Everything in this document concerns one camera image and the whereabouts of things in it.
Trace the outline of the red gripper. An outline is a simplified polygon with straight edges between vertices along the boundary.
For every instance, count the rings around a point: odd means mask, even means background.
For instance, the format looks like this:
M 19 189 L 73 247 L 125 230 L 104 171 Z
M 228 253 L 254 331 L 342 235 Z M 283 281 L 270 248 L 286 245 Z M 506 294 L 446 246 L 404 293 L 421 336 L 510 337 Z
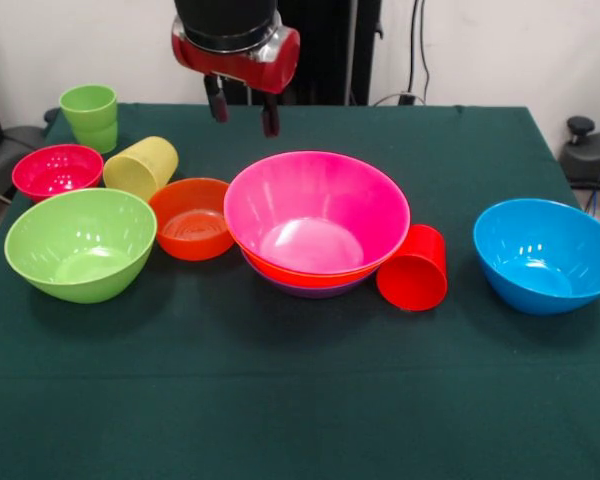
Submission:
M 277 137 L 280 131 L 277 96 L 291 82 L 299 59 L 300 35 L 275 20 L 272 36 L 261 46 L 239 53 L 216 53 L 194 45 L 185 35 L 182 21 L 174 19 L 171 43 L 174 56 L 184 67 L 204 74 L 204 87 L 212 117 L 228 121 L 224 91 L 218 76 L 237 80 L 251 89 L 265 92 L 261 111 L 264 135 Z

